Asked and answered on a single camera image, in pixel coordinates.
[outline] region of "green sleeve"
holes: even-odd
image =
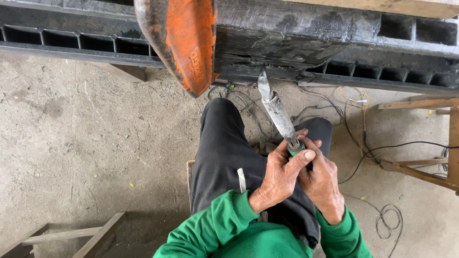
[[[354,214],[345,206],[344,218],[338,225],[330,225],[317,210],[320,225],[320,244],[328,258],[332,257],[372,257],[362,239]]]
[[[206,257],[224,246],[231,238],[258,218],[249,205],[248,194],[230,190],[169,233],[168,241],[160,246],[154,258]]]

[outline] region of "fingernail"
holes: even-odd
[[[315,153],[313,151],[307,151],[304,153],[304,157],[307,160],[313,159],[315,157]]]

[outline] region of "wooden stool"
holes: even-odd
[[[82,236],[93,237],[73,256],[73,258],[94,257],[102,244],[115,232],[116,228],[123,222],[125,217],[126,213],[117,213],[103,227],[42,235],[49,229],[49,223],[46,223],[34,228],[19,241],[1,250],[0,258],[34,258],[35,254],[31,253],[34,250],[33,245]]]
[[[450,107],[450,110],[439,109]],[[379,104],[379,109],[422,108],[436,110],[439,115],[449,115],[449,146],[459,146],[459,98],[436,95],[419,95],[406,102]],[[448,164],[448,177],[425,173],[407,166],[427,164]],[[456,191],[459,196],[459,149],[449,149],[448,158],[390,162],[381,161],[382,166],[418,179]]]

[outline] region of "person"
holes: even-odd
[[[295,130],[306,150],[289,161],[284,140],[262,157],[245,138],[234,104],[210,101],[201,118],[192,216],[154,257],[310,258],[319,231],[327,257],[371,257],[339,192],[336,165],[328,160],[331,123],[313,118]]]

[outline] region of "green sweatshirt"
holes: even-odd
[[[249,191],[230,190],[169,234],[154,258],[161,257],[307,257],[313,250],[295,239],[284,225],[253,221],[258,214],[248,201]],[[371,257],[357,221],[348,211],[338,225],[330,225],[317,211],[320,244],[327,257]]]

